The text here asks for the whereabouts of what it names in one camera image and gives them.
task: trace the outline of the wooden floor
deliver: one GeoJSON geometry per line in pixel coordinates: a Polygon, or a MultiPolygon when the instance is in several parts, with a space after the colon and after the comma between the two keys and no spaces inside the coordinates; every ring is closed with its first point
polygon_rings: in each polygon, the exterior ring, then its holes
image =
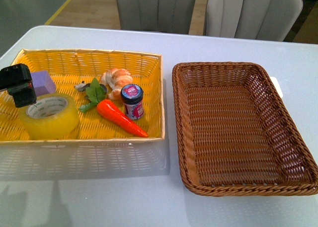
{"type": "MultiPolygon", "coordinates": [[[[191,35],[202,35],[207,0],[196,0],[191,35]]],[[[116,0],[71,0],[50,25],[120,29],[116,0]]]]}

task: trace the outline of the white table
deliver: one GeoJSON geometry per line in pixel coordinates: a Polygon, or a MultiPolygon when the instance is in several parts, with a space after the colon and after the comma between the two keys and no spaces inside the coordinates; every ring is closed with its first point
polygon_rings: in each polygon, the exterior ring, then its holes
{"type": "Polygon", "coordinates": [[[318,225],[317,196],[214,198],[188,191],[179,175],[171,85],[180,62],[260,64],[278,79],[285,106],[318,160],[318,45],[39,26],[0,58],[0,68],[22,48],[162,54],[167,138],[133,147],[0,147],[0,226],[318,225]]]}

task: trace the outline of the toy carrot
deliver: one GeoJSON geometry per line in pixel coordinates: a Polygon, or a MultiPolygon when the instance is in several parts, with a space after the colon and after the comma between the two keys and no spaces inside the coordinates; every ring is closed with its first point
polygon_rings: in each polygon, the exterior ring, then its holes
{"type": "Polygon", "coordinates": [[[119,125],[126,132],[142,138],[148,137],[148,134],[123,114],[110,99],[99,102],[96,109],[101,116],[119,125]]]}
{"type": "Polygon", "coordinates": [[[93,79],[93,81],[90,83],[90,86],[85,90],[90,103],[80,106],[79,110],[81,112],[84,113],[88,109],[97,105],[96,109],[98,113],[105,119],[119,125],[122,129],[130,134],[142,138],[148,137],[148,134],[136,123],[134,123],[134,121],[122,113],[111,100],[105,99],[105,90],[99,85],[99,82],[96,78],[93,79]]]}

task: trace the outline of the chair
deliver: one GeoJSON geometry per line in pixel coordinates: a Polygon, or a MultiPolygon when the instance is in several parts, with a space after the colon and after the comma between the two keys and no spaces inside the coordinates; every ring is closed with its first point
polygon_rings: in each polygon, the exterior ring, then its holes
{"type": "Polygon", "coordinates": [[[302,0],[208,0],[205,34],[283,41],[303,8],[302,0]]]}
{"type": "Polygon", "coordinates": [[[123,30],[188,34],[195,0],[117,0],[123,30]]]}

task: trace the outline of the basket rim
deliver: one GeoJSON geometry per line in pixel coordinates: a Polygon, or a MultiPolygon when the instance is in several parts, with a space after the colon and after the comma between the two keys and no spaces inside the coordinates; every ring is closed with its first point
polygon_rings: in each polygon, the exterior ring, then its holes
{"type": "MultiPolygon", "coordinates": [[[[190,70],[193,66],[209,64],[209,65],[248,65],[248,66],[256,66],[257,69],[262,71],[262,76],[265,76],[264,83],[268,86],[270,91],[274,94],[275,102],[278,102],[278,106],[281,108],[280,111],[284,113],[284,118],[286,119],[286,123],[288,124],[288,129],[291,128],[290,124],[293,124],[293,120],[290,117],[286,107],[283,104],[282,99],[280,98],[274,84],[272,83],[268,73],[266,70],[259,64],[251,63],[251,62],[186,62],[186,63],[178,63],[174,66],[172,70],[172,87],[173,87],[173,95],[174,95],[174,106],[175,106],[175,116],[176,116],[176,129],[177,129],[177,143],[178,143],[178,157],[179,157],[179,169],[182,182],[186,186],[188,190],[191,192],[203,195],[203,196],[248,196],[248,195],[261,195],[261,196],[291,196],[291,195],[314,195],[318,193],[318,182],[317,179],[311,182],[298,181],[299,185],[287,185],[291,184],[282,182],[281,184],[236,184],[236,185],[219,185],[219,186],[205,186],[201,184],[195,183],[190,175],[189,170],[187,169],[187,157],[185,154],[186,145],[184,143],[184,134],[180,131],[183,127],[182,121],[178,120],[178,113],[180,111],[180,96],[179,96],[179,87],[177,85],[176,76],[178,69],[181,66],[187,66],[190,70]]],[[[298,130],[293,130],[293,134],[297,135],[296,142],[299,145],[302,145],[305,148],[304,155],[307,157],[306,159],[312,162],[315,165],[315,176],[317,176],[318,167],[317,164],[310,153],[308,147],[305,142],[302,140],[300,133],[298,130]]]]}
{"type": "Polygon", "coordinates": [[[154,57],[158,59],[159,68],[160,68],[160,110],[161,110],[161,131],[159,137],[151,137],[151,138],[139,138],[139,137],[131,137],[131,138],[111,138],[111,139],[71,139],[71,140],[15,140],[15,141],[0,141],[0,145],[28,145],[28,144],[57,144],[57,143],[65,143],[65,144],[87,144],[87,143],[125,143],[125,142],[134,142],[134,143],[145,143],[145,142],[155,142],[161,141],[165,139],[165,110],[164,110],[164,98],[163,98],[163,68],[162,68],[162,55],[148,52],[136,52],[136,51],[124,51],[124,50],[103,50],[103,49],[21,49],[10,66],[17,64],[17,61],[23,57],[25,54],[29,53],[37,53],[37,52],[45,52],[45,53],[53,53],[53,52],[66,52],[66,53],[115,53],[115,54],[132,54],[132,55],[140,55],[147,57],[154,57]]]}

